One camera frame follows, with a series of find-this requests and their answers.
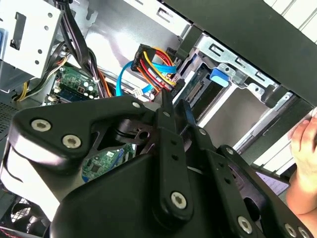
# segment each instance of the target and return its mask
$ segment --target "finger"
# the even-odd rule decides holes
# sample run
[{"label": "finger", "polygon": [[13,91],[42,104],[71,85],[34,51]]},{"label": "finger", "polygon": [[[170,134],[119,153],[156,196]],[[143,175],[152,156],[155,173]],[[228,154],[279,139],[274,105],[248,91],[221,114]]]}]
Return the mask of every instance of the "finger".
[{"label": "finger", "polygon": [[315,136],[317,133],[317,114],[311,119],[306,127],[301,143],[301,150],[311,152],[315,151]]},{"label": "finger", "polygon": [[292,151],[296,152],[301,150],[302,137],[308,124],[309,120],[305,120],[301,124],[299,124],[298,127],[295,129],[291,141]]}]

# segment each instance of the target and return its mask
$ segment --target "orange wire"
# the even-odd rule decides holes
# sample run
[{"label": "orange wire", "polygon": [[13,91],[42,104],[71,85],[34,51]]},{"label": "orange wire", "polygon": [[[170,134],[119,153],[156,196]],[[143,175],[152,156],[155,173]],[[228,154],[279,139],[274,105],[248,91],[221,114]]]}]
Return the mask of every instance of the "orange wire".
[{"label": "orange wire", "polygon": [[62,63],[63,62],[63,60],[64,60],[64,58],[62,58],[59,62],[57,62],[56,64],[60,64],[60,63]]},{"label": "orange wire", "polygon": [[157,55],[162,61],[163,61],[163,63],[165,63],[166,65],[168,65],[168,63],[164,60],[164,58],[162,57],[162,56],[160,56],[160,55]]},{"label": "orange wire", "polygon": [[106,78],[104,77],[104,75],[101,73],[101,71],[98,69],[98,73],[99,73],[99,76],[100,78],[102,79],[104,85],[106,86],[106,91],[107,91],[107,94],[109,97],[112,97],[112,94],[109,90],[109,87],[108,87],[108,84],[107,84],[107,81],[106,81]]},{"label": "orange wire", "polygon": [[143,73],[143,71],[142,71],[139,67],[137,67],[137,69],[138,69],[138,71],[142,74],[142,76],[145,78],[145,80],[146,80],[149,84],[151,84],[152,87],[154,87],[154,89],[155,89],[157,92],[159,92],[159,88],[157,88],[157,87],[150,81],[150,79]]}]

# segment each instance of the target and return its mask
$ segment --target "silver screw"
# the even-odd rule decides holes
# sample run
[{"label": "silver screw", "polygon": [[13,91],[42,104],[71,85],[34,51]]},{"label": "silver screw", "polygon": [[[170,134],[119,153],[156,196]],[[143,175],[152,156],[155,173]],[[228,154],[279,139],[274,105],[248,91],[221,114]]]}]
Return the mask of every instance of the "silver screw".
[{"label": "silver screw", "polygon": [[63,137],[62,142],[69,149],[77,149],[81,146],[81,140],[76,135],[66,135]]},{"label": "silver screw", "polygon": [[309,238],[308,233],[301,227],[298,227],[299,233],[304,237],[304,238]]},{"label": "silver screw", "polygon": [[284,225],[285,226],[285,229],[286,229],[286,231],[289,233],[289,235],[291,236],[291,237],[296,237],[297,235],[296,235],[296,231],[294,230],[294,228],[292,228],[289,224],[285,224]]},{"label": "silver screw", "polygon": [[170,199],[172,200],[172,203],[178,208],[178,209],[185,209],[187,206],[186,198],[183,194],[180,192],[174,192],[172,193]]},{"label": "silver screw", "polygon": [[250,224],[250,222],[245,218],[245,217],[238,217],[238,223],[239,226],[242,228],[242,230],[247,233],[247,234],[251,234],[252,233],[252,226]]},{"label": "silver screw", "polygon": [[207,135],[207,133],[203,130],[203,129],[199,129],[199,132],[201,133],[201,134],[203,134],[203,135]]},{"label": "silver screw", "polygon": [[140,104],[136,103],[136,102],[133,102],[132,105],[136,108],[141,108]]},{"label": "silver screw", "polygon": [[31,127],[34,130],[44,132],[50,130],[52,125],[47,120],[37,119],[31,122]]},{"label": "silver screw", "polygon": [[233,155],[233,150],[231,150],[230,148],[227,148],[226,150],[230,155]]},{"label": "silver screw", "polygon": [[163,114],[167,117],[170,117],[170,114],[168,114],[167,112],[163,112]]}]

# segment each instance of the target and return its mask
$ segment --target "fan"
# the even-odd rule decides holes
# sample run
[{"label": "fan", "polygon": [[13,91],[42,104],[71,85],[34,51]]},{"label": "fan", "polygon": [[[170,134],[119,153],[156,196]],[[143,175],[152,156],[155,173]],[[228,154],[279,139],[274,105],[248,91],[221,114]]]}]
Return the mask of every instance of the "fan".
[{"label": "fan", "polygon": [[9,220],[9,224],[6,224],[8,228],[29,233],[38,237],[42,237],[47,227],[50,225],[50,221],[45,216],[41,208],[34,204],[16,203],[12,206],[10,217],[21,217],[17,220]]}]

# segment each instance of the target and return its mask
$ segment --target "cable bundle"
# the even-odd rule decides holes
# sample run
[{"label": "cable bundle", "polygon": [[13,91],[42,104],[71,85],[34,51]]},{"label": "cable bundle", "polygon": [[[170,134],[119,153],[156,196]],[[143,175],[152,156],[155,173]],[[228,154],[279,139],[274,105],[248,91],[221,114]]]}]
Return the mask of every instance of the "cable bundle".
[{"label": "cable bundle", "polygon": [[[165,65],[152,63],[149,59],[149,53],[152,58],[154,55],[157,55]],[[116,86],[117,96],[122,95],[121,79],[123,72],[129,67],[131,67],[132,71],[138,71],[141,73],[144,79],[149,83],[149,85],[151,85],[151,87],[147,87],[147,89],[154,88],[157,92],[159,92],[162,88],[164,88],[170,91],[176,85],[176,83],[171,81],[170,78],[162,74],[165,73],[168,76],[176,73],[176,66],[174,66],[173,61],[168,54],[159,48],[152,48],[141,44],[134,61],[125,65],[118,77]]]},{"label": "cable bundle", "polygon": [[97,59],[86,41],[71,13],[70,0],[54,0],[55,6],[63,12],[60,29],[69,52],[81,68],[97,84],[101,98],[111,97],[111,92],[103,74],[98,70]]}]

